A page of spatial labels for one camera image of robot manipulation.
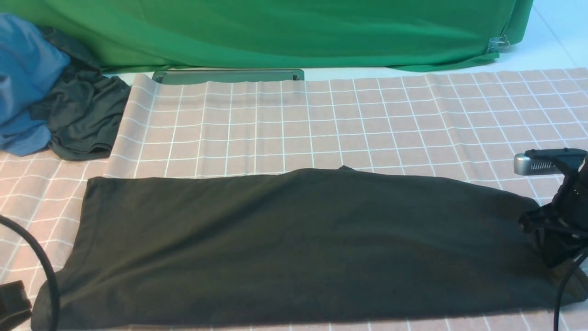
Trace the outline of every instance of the black t-shirt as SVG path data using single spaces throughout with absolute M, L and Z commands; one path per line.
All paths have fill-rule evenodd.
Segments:
M 464 316 L 553 306 L 563 277 L 517 220 L 537 204 L 349 168 L 203 180 L 93 178 L 57 272 L 61 329 Z M 565 303 L 587 297 L 577 272 Z M 49 316 L 44 285 L 33 330 Z

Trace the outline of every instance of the white floor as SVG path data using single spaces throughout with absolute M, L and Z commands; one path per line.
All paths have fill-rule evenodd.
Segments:
M 588 0 L 534 0 L 521 43 L 500 54 L 495 63 L 452 72 L 577 67 L 588 67 Z M 307 81 L 422 75 L 389 68 L 321 68 L 304 72 Z M 135 75 L 120 76 L 131 84 Z

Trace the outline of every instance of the green backdrop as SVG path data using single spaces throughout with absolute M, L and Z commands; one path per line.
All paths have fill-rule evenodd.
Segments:
M 486 64 L 522 40 L 532 0 L 1 0 L 84 42 L 109 71 Z

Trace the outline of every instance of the silver device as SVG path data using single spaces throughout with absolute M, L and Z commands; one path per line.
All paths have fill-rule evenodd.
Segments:
M 586 151 L 576 148 L 528 150 L 514 156 L 514 173 L 520 176 L 561 174 L 570 166 L 578 169 L 585 156 Z

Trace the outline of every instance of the grid mat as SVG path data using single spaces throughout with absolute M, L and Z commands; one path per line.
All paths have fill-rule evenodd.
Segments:
M 70 163 L 50 151 L 25 158 L 0 154 L 0 213 L 27 227 L 58 270 L 71 252 L 85 179 L 94 176 L 207 178 L 344 164 L 449 177 L 544 204 L 562 177 L 519 177 L 513 156 L 562 147 L 588 148 L 585 68 L 177 86 L 139 75 L 110 159 Z M 33 300 L 45 276 L 26 243 L 0 229 L 0 280 L 19 279 Z M 587 303 L 565 309 L 562 329 L 588 330 L 587 310 Z M 541 311 L 243 331 L 550 328 L 550 312 Z

